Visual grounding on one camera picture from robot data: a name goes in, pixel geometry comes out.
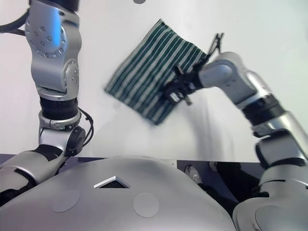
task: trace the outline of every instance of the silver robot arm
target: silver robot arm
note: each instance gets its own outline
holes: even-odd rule
[[[53,177],[68,157],[82,150],[86,134],[78,126],[78,2],[31,1],[25,35],[32,51],[31,73],[42,108],[38,115],[39,146],[0,166],[2,203]]]
[[[260,193],[240,203],[233,212],[239,231],[307,230],[308,136],[276,100],[258,74],[248,70],[239,55],[220,54],[199,71],[181,73],[167,85],[171,103],[195,90],[218,87],[243,112],[260,138],[256,153],[266,169]]]

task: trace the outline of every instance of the black cable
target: black cable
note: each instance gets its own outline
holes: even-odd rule
[[[27,9],[26,13],[24,13],[20,18],[16,19],[14,22],[5,25],[0,25],[0,33],[12,33],[13,31],[17,30],[23,24],[25,24],[28,16],[29,16],[29,8]]]
[[[10,34],[15,34],[15,35],[21,35],[21,36],[26,36],[25,31],[21,29],[16,29],[14,31],[9,32]]]
[[[86,112],[85,112],[84,110],[82,110],[80,107],[79,107],[78,109],[82,112],[82,114],[85,115],[86,120],[88,120],[89,123],[90,123],[90,129],[89,129],[88,133],[86,134],[85,142],[84,142],[83,145],[82,145],[82,146],[84,147],[84,146],[86,146],[86,145],[91,141],[91,139],[93,138],[93,135],[94,135],[94,126],[93,126],[94,121],[93,121],[92,117],[91,117],[88,113],[86,113]]]

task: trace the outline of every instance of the black connector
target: black connector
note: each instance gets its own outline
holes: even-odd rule
[[[285,110],[273,95],[268,95],[248,105],[242,112],[255,126],[281,116]]]
[[[43,116],[51,120],[73,118],[78,113],[77,98],[67,101],[52,101],[40,98]]]
[[[69,11],[78,11],[79,7],[79,0],[50,0],[64,8],[68,9]]]

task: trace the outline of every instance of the white table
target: white table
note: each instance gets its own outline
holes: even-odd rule
[[[23,14],[27,1],[21,2],[0,1],[1,24]],[[308,131],[308,1],[81,0],[79,9],[79,105],[92,115],[96,134],[80,156],[257,161],[249,124],[218,89],[192,95],[191,107],[182,103],[157,127],[103,91],[159,18],[204,51],[216,32],[225,32],[223,51],[240,54]],[[1,34],[0,153],[37,146],[40,106],[30,64],[26,39]]]

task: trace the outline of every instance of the striped cloth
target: striped cloth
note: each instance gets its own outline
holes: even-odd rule
[[[161,92],[175,77],[174,65],[190,72],[205,56],[160,19],[116,70],[105,91],[158,125],[174,107]]]

